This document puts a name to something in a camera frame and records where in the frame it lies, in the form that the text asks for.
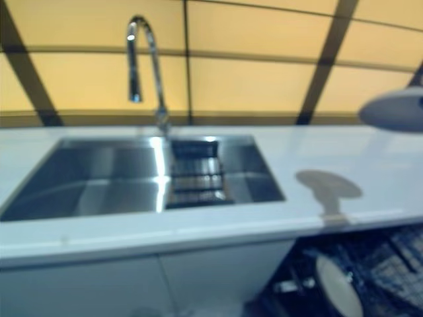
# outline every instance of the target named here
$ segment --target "chrome faucet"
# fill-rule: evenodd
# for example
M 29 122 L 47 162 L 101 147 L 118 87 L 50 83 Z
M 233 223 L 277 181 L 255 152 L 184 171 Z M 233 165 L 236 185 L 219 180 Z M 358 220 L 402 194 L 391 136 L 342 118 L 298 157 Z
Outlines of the chrome faucet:
M 163 85 L 161 82 L 160 67 L 159 67 L 159 58 L 157 57 L 157 47 L 154 40 L 153 31 L 151 30 L 148 22 L 141 16 L 134 16 L 128 24 L 128 35 L 126 36 L 127 40 L 127 49 L 128 49 L 128 65 L 129 65 L 129 80 L 130 80 L 130 95 L 129 98 L 132 102 L 141 102 L 142 95 L 139 88 L 139 77 L 137 69 L 137 30 L 138 26 L 142 26 L 147 37 L 149 52 L 151 55 L 151 60 L 153 62 L 153 72 L 154 80 L 156 86 L 157 100 L 159 105 L 155 112 L 157 127 L 164 134 L 165 137 L 168 136 L 169 129 L 171 127 L 169 123 L 169 115 L 165 105 L 165 97 L 163 96 Z

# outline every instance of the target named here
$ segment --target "wall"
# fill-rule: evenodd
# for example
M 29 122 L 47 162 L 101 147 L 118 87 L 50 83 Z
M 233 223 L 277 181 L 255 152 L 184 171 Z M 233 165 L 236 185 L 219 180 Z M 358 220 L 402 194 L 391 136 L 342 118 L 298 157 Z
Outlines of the wall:
M 151 23 L 174 124 L 357 123 L 423 66 L 421 0 L 1 0 L 2 126 L 153 123 L 128 101 L 126 25 Z

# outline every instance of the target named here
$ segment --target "white plate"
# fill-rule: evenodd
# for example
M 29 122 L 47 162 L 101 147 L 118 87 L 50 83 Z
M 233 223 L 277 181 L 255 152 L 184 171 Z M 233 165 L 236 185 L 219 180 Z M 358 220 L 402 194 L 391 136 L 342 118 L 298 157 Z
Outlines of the white plate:
M 345 273 L 328 257 L 318 256 L 316 275 L 326 298 L 343 317 L 363 317 L 363 306 Z

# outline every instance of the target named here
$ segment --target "sink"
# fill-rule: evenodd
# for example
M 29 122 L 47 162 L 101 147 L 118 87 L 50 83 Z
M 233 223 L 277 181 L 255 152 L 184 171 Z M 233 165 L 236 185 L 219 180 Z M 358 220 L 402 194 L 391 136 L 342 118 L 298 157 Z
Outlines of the sink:
M 0 221 L 283 200 L 251 136 L 63 139 Z

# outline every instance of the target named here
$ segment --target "dishwasher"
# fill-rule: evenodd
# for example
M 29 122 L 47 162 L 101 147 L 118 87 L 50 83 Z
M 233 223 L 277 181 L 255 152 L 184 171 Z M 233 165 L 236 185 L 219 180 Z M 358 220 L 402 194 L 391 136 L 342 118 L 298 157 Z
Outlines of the dishwasher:
M 256 302 L 268 317 L 423 317 L 423 225 L 299 239 Z

